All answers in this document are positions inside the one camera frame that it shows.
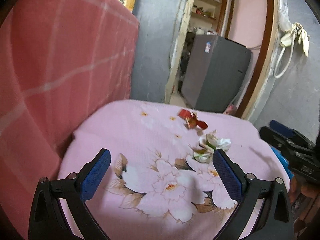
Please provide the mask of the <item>person's right hand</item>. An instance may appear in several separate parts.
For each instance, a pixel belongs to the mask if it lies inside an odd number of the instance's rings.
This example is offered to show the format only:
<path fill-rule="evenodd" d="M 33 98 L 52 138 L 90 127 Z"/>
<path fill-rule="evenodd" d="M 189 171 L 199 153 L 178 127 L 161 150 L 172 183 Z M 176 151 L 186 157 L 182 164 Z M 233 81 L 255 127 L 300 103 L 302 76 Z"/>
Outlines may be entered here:
<path fill-rule="evenodd" d="M 293 204 L 300 194 L 315 199 L 319 194 L 319 187 L 307 183 L 301 184 L 298 182 L 296 176 L 294 176 L 290 181 L 290 189 L 288 192 L 290 203 Z"/>

